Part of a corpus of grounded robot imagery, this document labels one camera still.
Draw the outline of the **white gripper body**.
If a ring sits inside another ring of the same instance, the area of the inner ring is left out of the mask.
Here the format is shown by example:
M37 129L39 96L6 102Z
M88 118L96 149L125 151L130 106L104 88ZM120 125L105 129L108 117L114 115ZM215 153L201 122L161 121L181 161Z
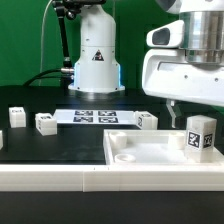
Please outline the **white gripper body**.
M152 49L142 69L147 95L224 107L224 61L190 64L183 50Z

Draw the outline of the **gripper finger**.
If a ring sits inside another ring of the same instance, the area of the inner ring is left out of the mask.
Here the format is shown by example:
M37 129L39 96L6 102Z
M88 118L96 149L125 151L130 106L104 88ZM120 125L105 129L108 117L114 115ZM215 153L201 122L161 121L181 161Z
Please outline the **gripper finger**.
M171 117L171 126L173 128L178 128L179 127L179 118L181 117L181 110L178 105L178 102L173 99L167 99L166 107L167 107L170 117Z

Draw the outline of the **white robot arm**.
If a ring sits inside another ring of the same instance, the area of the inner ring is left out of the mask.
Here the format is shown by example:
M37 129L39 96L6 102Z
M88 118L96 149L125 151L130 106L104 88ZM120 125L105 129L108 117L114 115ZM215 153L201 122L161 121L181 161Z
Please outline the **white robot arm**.
M81 52L69 90L87 99L125 90L115 59L115 21L105 0L81 7ZM147 34L142 88L147 95L224 107L224 0L156 0L179 19Z

